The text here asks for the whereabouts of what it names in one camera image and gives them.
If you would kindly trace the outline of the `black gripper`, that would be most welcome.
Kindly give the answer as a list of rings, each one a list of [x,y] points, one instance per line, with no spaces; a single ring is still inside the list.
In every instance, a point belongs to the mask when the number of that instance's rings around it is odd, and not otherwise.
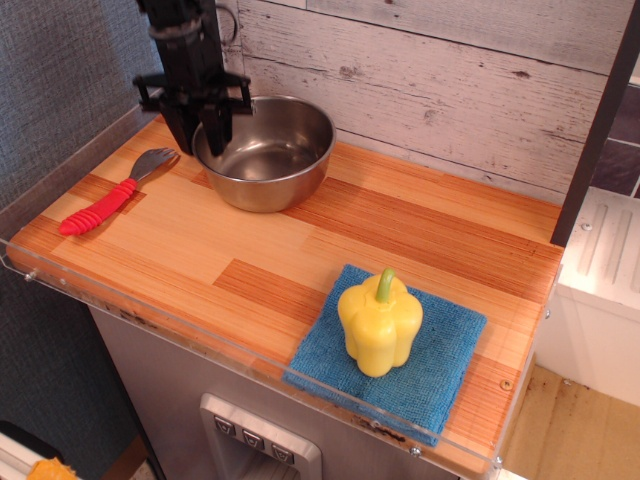
[[[232,139],[232,112],[253,111],[250,79],[225,70],[222,41],[215,32],[151,29],[149,34],[163,71],[133,80],[142,108],[160,109],[176,143],[187,154],[193,153],[192,142],[201,120],[211,153],[221,155]],[[151,98],[151,87],[160,88],[168,98]],[[189,107],[199,104],[207,104],[200,119]]]

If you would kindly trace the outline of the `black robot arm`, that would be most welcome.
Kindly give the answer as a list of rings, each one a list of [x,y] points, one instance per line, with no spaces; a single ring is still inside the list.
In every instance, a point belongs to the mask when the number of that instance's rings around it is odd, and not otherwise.
[[[133,80],[145,111],[159,112],[180,149],[191,154],[201,127],[213,155],[233,137],[233,116],[250,114],[250,79],[225,69],[214,1],[140,1],[163,71]]]

